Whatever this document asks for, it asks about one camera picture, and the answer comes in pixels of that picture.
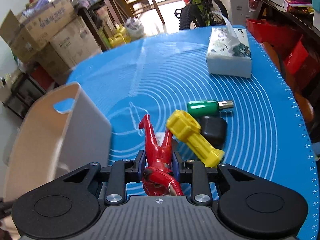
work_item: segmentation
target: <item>metal cap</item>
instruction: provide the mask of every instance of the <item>metal cap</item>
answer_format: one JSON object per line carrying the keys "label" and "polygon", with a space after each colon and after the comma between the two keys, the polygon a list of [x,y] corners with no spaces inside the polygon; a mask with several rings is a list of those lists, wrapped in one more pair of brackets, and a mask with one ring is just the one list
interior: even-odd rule
{"label": "metal cap", "polygon": [[206,194],[199,194],[199,195],[196,195],[195,196],[195,200],[200,202],[200,203],[203,203],[203,202],[207,202],[210,200],[210,197]]}
{"label": "metal cap", "polygon": [[106,198],[109,202],[118,202],[122,199],[119,194],[110,194]]}
{"label": "metal cap", "polygon": [[232,100],[227,100],[227,101],[218,101],[219,104],[219,109],[226,109],[226,108],[233,108],[234,104]]}

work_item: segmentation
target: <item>green bottle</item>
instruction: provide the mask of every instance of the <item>green bottle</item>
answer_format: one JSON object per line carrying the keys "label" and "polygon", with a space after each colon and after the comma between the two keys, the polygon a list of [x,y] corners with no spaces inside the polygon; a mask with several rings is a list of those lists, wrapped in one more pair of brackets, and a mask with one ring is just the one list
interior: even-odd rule
{"label": "green bottle", "polygon": [[221,109],[233,108],[233,101],[190,101],[187,103],[188,113],[194,118],[206,115],[217,115]]}

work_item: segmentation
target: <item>stacked cardboard boxes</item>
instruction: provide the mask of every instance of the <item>stacked cardboard boxes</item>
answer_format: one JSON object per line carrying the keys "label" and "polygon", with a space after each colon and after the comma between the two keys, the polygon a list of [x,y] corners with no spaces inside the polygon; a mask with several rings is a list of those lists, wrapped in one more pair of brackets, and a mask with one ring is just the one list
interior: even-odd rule
{"label": "stacked cardboard boxes", "polygon": [[52,37],[35,60],[58,84],[63,84],[74,66],[101,52],[85,22],[77,17]]}
{"label": "stacked cardboard boxes", "polygon": [[55,0],[31,17],[9,11],[0,36],[23,63],[38,62],[58,83],[71,69],[101,49],[68,0]]}

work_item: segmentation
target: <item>green cylinder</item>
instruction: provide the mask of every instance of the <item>green cylinder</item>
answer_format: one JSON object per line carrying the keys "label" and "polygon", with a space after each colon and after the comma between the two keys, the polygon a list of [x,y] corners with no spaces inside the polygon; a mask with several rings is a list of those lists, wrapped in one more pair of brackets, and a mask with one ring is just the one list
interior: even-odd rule
{"label": "green cylinder", "polygon": [[198,118],[205,115],[217,115],[220,108],[216,100],[191,101],[187,103],[187,111],[194,118]]}

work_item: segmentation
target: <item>screw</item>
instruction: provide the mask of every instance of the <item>screw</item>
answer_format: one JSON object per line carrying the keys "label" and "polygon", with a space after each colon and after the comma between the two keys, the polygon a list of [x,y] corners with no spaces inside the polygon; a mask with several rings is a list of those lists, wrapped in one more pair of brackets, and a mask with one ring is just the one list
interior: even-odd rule
{"label": "screw", "polygon": [[110,194],[106,198],[109,202],[119,202],[122,197],[119,194]]}
{"label": "screw", "polygon": [[208,195],[206,195],[206,194],[199,194],[199,195],[196,195],[196,196],[195,196],[195,200],[196,200],[197,202],[203,203],[203,202],[209,201],[209,200],[210,200],[210,197],[209,197]]}

